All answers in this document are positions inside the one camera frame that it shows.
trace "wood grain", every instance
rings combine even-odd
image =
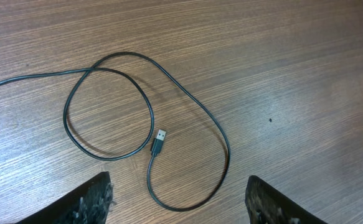
[[[0,0],[0,80],[125,50],[157,60],[224,127],[232,160],[218,194],[191,212],[162,209],[146,187],[150,145],[116,162],[88,157],[62,126],[80,74],[42,78],[0,87],[0,223],[102,170],[117,203],[107,223],[248,223],[249,175],[328,223],[363,223],[363,1]],[[137,80],[156,129],[168,132],[152,173],[159,197],[178,207],[202,200],[224,166],[212,121],[152,65],[125,57],[103,66]],[[85,80],[70,120],[104,154],[133,150],[149,130],[139,93],[104,72]]]

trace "brown wooden tabletop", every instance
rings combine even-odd
[[[211,110],[230,140],[228,176],[203,207],[177,213],[148,193],[149,144],[130,158],[93,159],[62,124],[82,74],[0,86],[0,223],[37,212],[103,170],[116,205],[107,223],[248,223],[257,175],[328,223],[363,223],[363,1],[0,0],[0,80],[145,54]],[[151,64],[116,58],[167,131],[152,178],[158,197],[186,207],[212,191],[224,140],[209,117]],[[130,82],[90,75],[70,105],[85,146],[120,155],[149,131]]]

